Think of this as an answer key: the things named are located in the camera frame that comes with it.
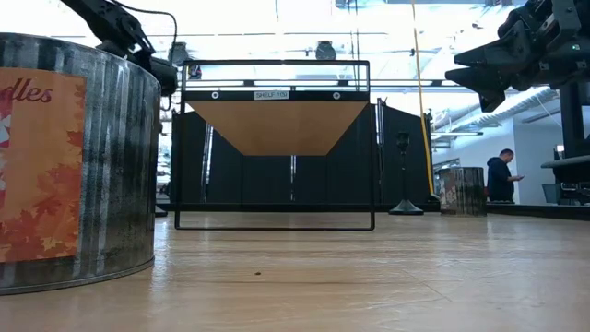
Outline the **black aluminium table frame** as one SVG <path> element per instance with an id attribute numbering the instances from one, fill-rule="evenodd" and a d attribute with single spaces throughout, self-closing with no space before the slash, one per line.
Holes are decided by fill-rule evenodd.
<path id="1" fill-rule="evenodd" d="M 351 204 L 181 204 L 181 211 L 210 212 L 369 212 L 368 205 Z M 590 221 L 590 206 L 487 204 L 489 214 Z"/>

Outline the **person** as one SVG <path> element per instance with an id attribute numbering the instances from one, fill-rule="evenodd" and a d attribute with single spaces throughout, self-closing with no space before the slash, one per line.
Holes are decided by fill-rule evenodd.
<path id="1" fill-rule="evenodd" d="M 513 160 L 514 152 L 503 149 L 497 157 L 487 161 L 487 191 L 490 202 L 513 204 L 514 184 L 524 179 L 523 175 L 512 176 L 508 164 Z"/>

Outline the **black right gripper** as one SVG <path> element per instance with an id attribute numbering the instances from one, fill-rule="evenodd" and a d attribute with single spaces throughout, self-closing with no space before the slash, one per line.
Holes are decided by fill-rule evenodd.
<path id="1" fill-rule="evenodd" d="M 494 112 L 509 87 L 590 82 L 590 0 L 527 0 L 509 13 L 498 36 L 454 57 L 469 67 L 445 72 L 478 94 L 482 112 Z"/>

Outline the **wooden box platform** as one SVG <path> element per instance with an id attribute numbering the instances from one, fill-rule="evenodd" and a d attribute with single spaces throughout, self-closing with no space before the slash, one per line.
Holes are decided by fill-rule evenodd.
<path id="1" fill-rule="evenodd" d="M 209 178 L 212 136 L 246 157 L 325 157 L 365 109 L 369 165 L 376 159 L 371 66 L 362 60 L 191 60 L 179 79 L 180 110 L 206 122 L 202 182 Z M 369 212 L 181 211 L 181 144 L 172 142 L 171 208 L 181 231 L 372 231 Z"/>

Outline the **metal tin candle grey wax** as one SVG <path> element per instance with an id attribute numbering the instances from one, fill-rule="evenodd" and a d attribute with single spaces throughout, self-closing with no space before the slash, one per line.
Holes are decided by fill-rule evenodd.
<path id="1" fill-rule="evenodd" d="M 455 167 L 439 171 L 441 213 L 456 217 L 486 217 L 483 169 Z"/>

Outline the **black room divider panels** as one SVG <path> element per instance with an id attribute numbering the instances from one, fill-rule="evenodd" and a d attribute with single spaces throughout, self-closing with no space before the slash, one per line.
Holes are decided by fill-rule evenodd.
<path id="1" fill-rule="evenodd" d="M 385 209 L 403 195 L 419 205 L 430 189 L 420 119 L 388 106 L 378 122 L 379 159 L 369 165 L 371 112 L 365 109 L 325 157 L 243 156 L 219 133 L 212 136 L 208 182 L 202 182 L 207 124 L 197 113 L 172 119 L 181 144 L 182 201 L 221 205 L 358 205 Z"/>

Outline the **black candlestick holder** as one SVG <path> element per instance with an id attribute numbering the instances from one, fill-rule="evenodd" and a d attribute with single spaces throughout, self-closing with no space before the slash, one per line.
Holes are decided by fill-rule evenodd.
<path id="1" fill-rule="evenodd" d="M 400 131 L 397 134 L 396 145 L 399 149 L 401 166 L 401 187 L 402 187 L 402 199 L 392 209 L 389 210 L 389 215 L 404 215 L 404 216 L 422 216 L 424 211 L 416 207 L 408 198 L 407 191 L 407 148 L 409 146 L 409 133 Z"/>

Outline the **silver ventilation duct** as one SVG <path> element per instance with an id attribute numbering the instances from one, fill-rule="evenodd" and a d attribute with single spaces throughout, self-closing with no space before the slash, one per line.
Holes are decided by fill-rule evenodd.
<path id="1" fill-rule="evenodd" d="M 431 126 L 435 132 L 444 133 L 480 128 L 499 123 L 535 107 L 540 107 L 547 102 L 556 100 L 559 96 L 557 90 L 549 87 L 532 88 L 509 96 L 492 113 L 484 113 L 479 106 L 469 105 L 463 109 L 449 111 L 443 118 L 433 122 Z"/>

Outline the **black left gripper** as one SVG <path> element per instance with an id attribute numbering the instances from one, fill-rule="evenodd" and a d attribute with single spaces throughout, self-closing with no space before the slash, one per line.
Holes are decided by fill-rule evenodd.
<path id="1" fill-rule="evenodd" d="M 170 97 L 178 88 L 177 68 L 155 52 L 141 23 L 121 5 L 106 0 L 60 0 L 79 15 L 102 42 L 111 41 L 130 53 L 127 60 L 141 66 L 160 84 L 161 95 Z"/>

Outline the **metal tin candle orange wax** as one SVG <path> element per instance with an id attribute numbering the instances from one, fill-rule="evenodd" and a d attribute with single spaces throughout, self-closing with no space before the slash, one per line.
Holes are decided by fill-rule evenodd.
<path id="1" fill-rule="evenodd" d="M 0 295 L 153 264 L 159 99 L 120 57 L 0 32 Z"/>

